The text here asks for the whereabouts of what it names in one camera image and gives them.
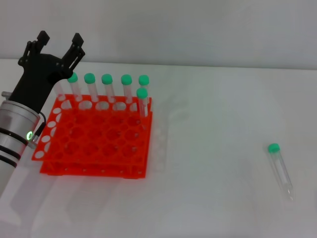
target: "test tube cap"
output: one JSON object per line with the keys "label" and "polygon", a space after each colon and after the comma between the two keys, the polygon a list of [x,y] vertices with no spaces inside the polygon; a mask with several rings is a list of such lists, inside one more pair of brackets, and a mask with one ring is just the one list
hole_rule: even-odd
{"label": "test tube cap", "polygon": [[87,84],[91,84],[91,83],[94,83],[96,81],[93,73],[86,73],[84,76],[84,80],[85,80],[85,83],[87,83]]}
{"label": "test tube cap", "polygon": [[148,91],[146,90],[146,88],[139,88],[137,90],[137,97],[140,99],[145,99],[148,96]]}
{"label": "test tube cap", "polygon": [[121,77],[121,83],[123,85],[130,85],[132,83],[132,77],[130,74],[125,74]]}
{"label": "test tube cap", "polygon": [[78,76],[75,72],[73,72],[73,75],[67,80],[69,83],[75,83],[78,80]]}
{"label": "test tube cap", "polygon": [[277,153],[280,151],[280,147],[276,143],[270,144],[267,149],[269,153]]}
{"label": "test tube cap", "polygon": [[149,77],[147,75],[141,75],[139,77],[139,84],[141,86],[147,86],[150,83]]}
{"label": "test tube cap", "polygon": [[103,84],[106,84],[106,85],[112,84],[112,76],[110,74],[104,74],[101,77],[101,81]]}

